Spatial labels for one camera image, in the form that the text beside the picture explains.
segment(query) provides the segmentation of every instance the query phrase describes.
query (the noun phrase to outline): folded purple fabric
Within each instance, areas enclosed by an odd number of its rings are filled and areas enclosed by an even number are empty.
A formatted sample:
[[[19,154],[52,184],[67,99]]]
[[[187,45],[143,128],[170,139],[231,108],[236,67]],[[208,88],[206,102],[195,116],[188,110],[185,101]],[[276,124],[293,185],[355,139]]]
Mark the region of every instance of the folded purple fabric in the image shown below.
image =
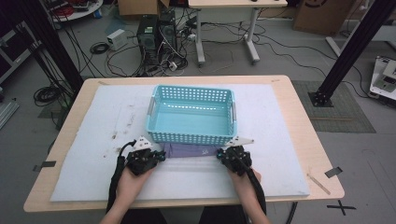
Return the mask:
[[[220,147],[178,143],[160,143],[166,158],[215,156]]]

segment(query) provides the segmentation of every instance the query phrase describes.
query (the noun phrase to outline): basket handle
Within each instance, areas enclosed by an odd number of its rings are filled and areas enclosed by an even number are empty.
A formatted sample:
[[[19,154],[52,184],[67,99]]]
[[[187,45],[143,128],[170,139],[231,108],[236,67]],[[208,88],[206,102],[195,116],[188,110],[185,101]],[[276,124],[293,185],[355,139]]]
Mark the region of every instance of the basket handle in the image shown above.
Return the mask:
[[[236,104],[233,102],[233,121],[236,121]]]
[[[154,96],[151,96],[151,99],[149,100],[149,105],[148,105],[148,115],[151,116],[152,113],[152,108],[154,108]]]

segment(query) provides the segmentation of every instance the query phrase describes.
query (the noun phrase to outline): basket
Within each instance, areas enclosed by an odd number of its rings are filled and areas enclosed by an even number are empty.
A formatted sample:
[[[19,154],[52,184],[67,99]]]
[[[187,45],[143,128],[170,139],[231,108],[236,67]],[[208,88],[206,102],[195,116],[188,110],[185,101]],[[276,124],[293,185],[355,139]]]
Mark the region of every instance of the basket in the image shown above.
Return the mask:
[[[158,85],[151,96],[146,130],[155,142],[223,146],[236,127],[230,90]]]

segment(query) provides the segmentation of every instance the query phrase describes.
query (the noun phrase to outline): desk foot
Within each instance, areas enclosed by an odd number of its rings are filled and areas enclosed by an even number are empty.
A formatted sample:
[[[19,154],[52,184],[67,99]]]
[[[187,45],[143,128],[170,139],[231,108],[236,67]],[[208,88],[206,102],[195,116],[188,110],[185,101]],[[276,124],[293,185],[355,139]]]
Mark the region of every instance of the desk foot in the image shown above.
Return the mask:
[[[195,46],[197,48],[198,66],[201,67],[205,63],[204,48],[202,42],[196,42]]]
[[[247,43],[247,48],[250,52],[251,58],[252,58],[252,62],[251,64],[255,64],[256,62],[260,61],[260,57],[259,54],[257,53],[256,48],[254,47],[253,41],[252,40],[248,40],[248,35],[245,35],[245,41]]]

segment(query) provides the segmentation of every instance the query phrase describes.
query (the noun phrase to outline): white table leg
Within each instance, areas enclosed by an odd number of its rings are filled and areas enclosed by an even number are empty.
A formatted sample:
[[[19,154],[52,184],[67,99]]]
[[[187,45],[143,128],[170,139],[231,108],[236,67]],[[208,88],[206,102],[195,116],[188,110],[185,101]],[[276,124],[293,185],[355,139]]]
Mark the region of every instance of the white table leg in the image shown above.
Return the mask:
[[[257,50],[254,47],[252,41],[252,37],[254,34],[254,27],[256,26],[256,19],[258,15],[259,15],[259,9],[257,7],[254,7],[251,12],[250,28],[248,30],[248,34],[245,35],[245,41],[247,42],[247,47],[252,58],[252,63],[256,63],[260,60],[259,54],[257,53]]]
[[[201,9],[197,11],[197,34],[195,37],[195,46],[197,48],[198,66],[205,63],[204,48],[202,47],[201,36]]]

